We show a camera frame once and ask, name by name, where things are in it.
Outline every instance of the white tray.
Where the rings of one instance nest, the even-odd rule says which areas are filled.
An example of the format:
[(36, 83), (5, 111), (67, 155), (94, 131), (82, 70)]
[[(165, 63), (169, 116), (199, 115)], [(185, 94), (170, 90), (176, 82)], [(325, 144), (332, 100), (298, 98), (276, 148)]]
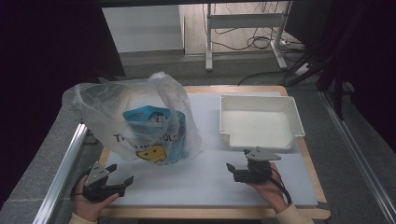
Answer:
[(305, 136), (289, 96), (222, 95), (219, 131), (230, 147), (291, 149)]

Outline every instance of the blue package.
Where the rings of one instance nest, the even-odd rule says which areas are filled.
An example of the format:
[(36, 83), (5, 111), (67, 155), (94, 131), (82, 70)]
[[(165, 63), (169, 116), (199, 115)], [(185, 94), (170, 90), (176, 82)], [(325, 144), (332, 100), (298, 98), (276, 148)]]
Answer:
[[(146, 105), (122, 114), (136, 136), (127, 140), (137, 157), (158, 165), (175, 163), (186, 157), (186, 117), (180, 111), (176, 113), (178, 120), (168, 120), (171, 117), (169, 109)], [(178, 130), (170, 134), (174, 128), (170, 126), (175, 123)]]

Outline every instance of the aluminum rail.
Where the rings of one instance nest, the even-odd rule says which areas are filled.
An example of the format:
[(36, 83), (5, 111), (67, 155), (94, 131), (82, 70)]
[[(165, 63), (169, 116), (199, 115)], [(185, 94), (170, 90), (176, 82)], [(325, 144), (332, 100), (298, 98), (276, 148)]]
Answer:
[(62, 160), (62, 163), (52, 180), (49, 191), (47, 192), (47, 195), (44, 198), (44, 201), (41, 204), (41, 207), (38, 210), (33, 223), (44, 224), (48, 223), (50, 220), (50, 216), (52, 215), (55, 204), (58, 201), (59, 195), (64, 187), (64, 182), (69, 175), (70, 169), (76, 159), (87, 130), (88, 129), (84, 124), (78, 125), (76, 132), (70, 142), (69, 148), (64, 154), (64, 159)]
[(387, 191), (378, 178), (376, 178), (373, 169), (365, 159), (359, 145), (356, 143), (347, 125), (338, 118), (338, 116), (335, 114), (335, 111), (332, 109), (332, 100), (329, 94), (320, 91), (319, 96), (322, 98), (330, 116), (332, 117), (335, 127), (343, 137), (346, 147), (348, 148), (353, 160), (356, 162), (359, 170), (361, 171), (361, 175), (363, 176), (370, 191), (373, 193), (388, 223), (396, 223), (396, 210), (392, 199), (389, 197)]

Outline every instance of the hand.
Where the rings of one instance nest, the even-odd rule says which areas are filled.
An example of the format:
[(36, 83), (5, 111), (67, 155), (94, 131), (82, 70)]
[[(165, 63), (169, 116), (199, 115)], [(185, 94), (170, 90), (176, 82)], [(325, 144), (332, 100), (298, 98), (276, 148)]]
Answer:
[[(276, 165), (272, 162), (271, 162), (271, 168), (273, 168), (277, 172)], [(273, 171), (272, 178), (280, 183), (280, 176), (276, 172)], [(285, 203), (285, 200), (283, 199), (282, 191), (270, 181), (266, 181), (259, 184), (248, 183), (248, 185), (253, 187), (255, 190), (257, 190), (260, 196), (266, 202), (268, 202), (268, 204), (275, 210), (276, 213), (283, 212), (285, 209), (288, 208), (288, 205)]]
[(104, 209), (109, 204), (116, 201), (116, 199), (118, 199), (120, 195), (118, 193), (113, 194), (110, 197), (106, 198), (101, 203), (90, 202), (82, 195), (82, 190), (84, 187), (84, 183), (87, 180), (87, 177), (88, 176), (85, 175), (78, 182), (76, 196), (74, 198), (74, 206), (75, 206), (74, 213), (79, 217), (94, 222), (97, 221), (97, 219), (99, 218), (102, 209)]

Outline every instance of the plastic bag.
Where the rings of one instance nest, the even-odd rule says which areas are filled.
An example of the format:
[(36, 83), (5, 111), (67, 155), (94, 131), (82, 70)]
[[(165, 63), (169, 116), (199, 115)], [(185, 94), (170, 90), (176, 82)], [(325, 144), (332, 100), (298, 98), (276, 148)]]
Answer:
[(149, 79), (78, 84), (75, 106), (104, 147), (158, 165), (198, 152), (202, 139), (183, 87), (165, 73)]

